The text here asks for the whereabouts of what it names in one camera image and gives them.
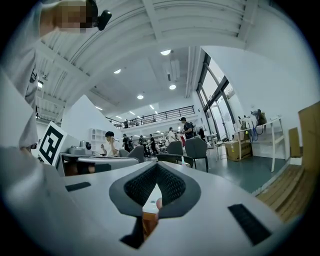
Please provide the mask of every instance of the railing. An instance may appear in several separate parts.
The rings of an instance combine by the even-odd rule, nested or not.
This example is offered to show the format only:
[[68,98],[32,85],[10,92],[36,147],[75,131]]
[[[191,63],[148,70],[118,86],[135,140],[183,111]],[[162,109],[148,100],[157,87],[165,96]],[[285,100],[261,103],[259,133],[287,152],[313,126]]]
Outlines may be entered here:
[[194,106],[186,106],[182,108],[173,109],[166,112],[161,112],[158,114],[151,114],[147,116],[142,116],[141,118],[135,118],[132,120],[119,122],[116,120],[113,120],[111,118],[106,117],[111,124],[113,124],[118,129],[126,129],[130,127],[137,127],[142,126],[146,124],[151,124],[154,122],[164,121],[168,119],[174,119],[174,118],[180,118],[187,115],[192,115],[195,113]]

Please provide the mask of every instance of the chair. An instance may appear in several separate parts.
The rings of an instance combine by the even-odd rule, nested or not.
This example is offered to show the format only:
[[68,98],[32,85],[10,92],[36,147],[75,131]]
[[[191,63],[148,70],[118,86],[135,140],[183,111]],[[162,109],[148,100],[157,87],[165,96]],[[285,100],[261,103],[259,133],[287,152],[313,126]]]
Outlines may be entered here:
[[197,169],[196,159],[205,159],[206,172],[208,172],[207,143],[200,138],[190,138],[185,141],[185,152],[188,157],[194,159],[194,166]]
[[121,158],[126,158],[128,154],[129,154],[129,152],[126,151],[125,149],[119,150],[119,157],[121,157]]
[[139,164],[143,163],[145,161],[144,150],[144,146],[136,146],[129,154],[127,154],[126,158],[136,158],[139,160]]
[[[158,161],[169,162],[178,164],[178,161],[182,162],[181,155],[179,154],[157,154]],[[184,162],[189,164],[191,168],[194,166],[194,160],[189,156],[183,156]]]
[[169,146],[166,148],[166,151],[168,154],[173,155],[184,155],[184,151],[182,149],[182,143],[180,141],[173,141],[169,144]]

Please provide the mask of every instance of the gray floor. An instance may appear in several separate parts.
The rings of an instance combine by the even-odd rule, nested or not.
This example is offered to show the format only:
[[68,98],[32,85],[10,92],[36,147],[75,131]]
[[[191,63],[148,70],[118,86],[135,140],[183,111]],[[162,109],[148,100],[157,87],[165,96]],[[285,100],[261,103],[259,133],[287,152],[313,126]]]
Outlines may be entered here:
[[[222,147],[222,159],[217,159],[216,149],[207,151],[208,172],[219,175],[230,182],[238,185],[249,193],[256,191],[267,181],[269,181],[286,163],[284,159],[276,159],[274,172],[271,172],[272,158],[252,156],[235,162],[227,159],[225,148]],[[156,161],[157,158],[151,156],[146,161]],[[206,171],[205,159],[196,160],[196,169]]]

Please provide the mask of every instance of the round ceiling light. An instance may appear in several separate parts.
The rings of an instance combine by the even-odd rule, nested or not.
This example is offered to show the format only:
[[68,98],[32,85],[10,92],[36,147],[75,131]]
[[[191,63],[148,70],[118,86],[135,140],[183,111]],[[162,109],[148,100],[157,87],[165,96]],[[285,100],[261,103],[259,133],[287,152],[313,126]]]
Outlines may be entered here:
[[164,50],[161,52],[162,55],[168,55],[169,53],[171,53],[171,50]]

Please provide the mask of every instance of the wooden floor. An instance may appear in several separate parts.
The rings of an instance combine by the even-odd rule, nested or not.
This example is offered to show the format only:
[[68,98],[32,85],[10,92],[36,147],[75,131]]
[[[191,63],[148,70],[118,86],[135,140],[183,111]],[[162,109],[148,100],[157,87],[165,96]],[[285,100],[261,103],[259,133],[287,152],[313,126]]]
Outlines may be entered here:
[[305,212],[315,186],[315,177],[301,165],[290,164],[283,173],[256,197],[284,221]]

